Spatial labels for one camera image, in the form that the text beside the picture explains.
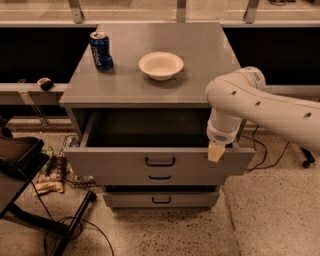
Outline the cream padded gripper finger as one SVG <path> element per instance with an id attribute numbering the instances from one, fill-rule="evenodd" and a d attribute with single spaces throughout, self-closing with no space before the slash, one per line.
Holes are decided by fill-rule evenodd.
<path id="1" fill-rule="evenodd" d="M 225 146 L 214 141 L 209 141 L 208 160 L 217 163 L 225 153 Z"/>

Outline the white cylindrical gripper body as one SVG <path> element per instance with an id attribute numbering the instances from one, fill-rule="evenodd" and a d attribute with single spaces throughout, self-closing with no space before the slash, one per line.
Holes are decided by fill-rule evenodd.
<path id="1" fill-rule="evenodd" d="M 235 140 L 241 122 L 242 119 L 239 117 L 234 117 L 212 109 L 207 122 L 207 136 L 217 144 L 228 145 Z"/>

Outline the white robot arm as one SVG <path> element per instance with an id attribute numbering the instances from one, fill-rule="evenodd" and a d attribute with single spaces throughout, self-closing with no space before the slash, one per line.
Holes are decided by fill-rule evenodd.
<path id="1" fill-rule="evenodd" d="M 220 147 L 232 143 L 247 120 L 319 154 L 320 103 L 267 93 L 265 86 L 263 73 L 255 67 L 219 76 L 207 85 L 211 143 Z"/>

